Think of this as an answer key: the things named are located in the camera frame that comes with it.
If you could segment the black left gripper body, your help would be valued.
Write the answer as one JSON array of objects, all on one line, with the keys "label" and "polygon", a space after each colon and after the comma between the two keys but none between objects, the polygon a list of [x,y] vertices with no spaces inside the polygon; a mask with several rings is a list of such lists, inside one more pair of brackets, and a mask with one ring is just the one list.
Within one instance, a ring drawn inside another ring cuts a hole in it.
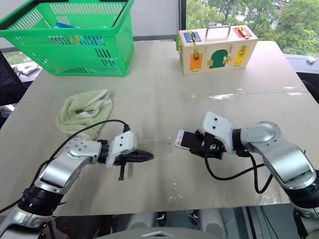
[{"label": "black left gripper body", "polygon": [[114,166],[120,166],[120,174],[118,180],[124,180],[125,166],[128,162],[139,162],[140,161],[140,151],[135,150],[128,154],[120,154],[116,157]]}]

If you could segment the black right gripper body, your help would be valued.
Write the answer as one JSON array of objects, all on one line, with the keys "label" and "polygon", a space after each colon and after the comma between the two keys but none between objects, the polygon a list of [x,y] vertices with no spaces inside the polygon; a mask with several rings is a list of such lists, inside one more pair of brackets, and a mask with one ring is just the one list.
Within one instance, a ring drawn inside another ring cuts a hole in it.
[{"label": "black right gripper body", "polygon": [[[202,139],[202,146],[200,148],[204,148],[204,136],[200,135],[200,138]],[[207,157],[222,160],[223,153],[225,152],[223,143],[209,133],[207,133],[207,143]]]}]

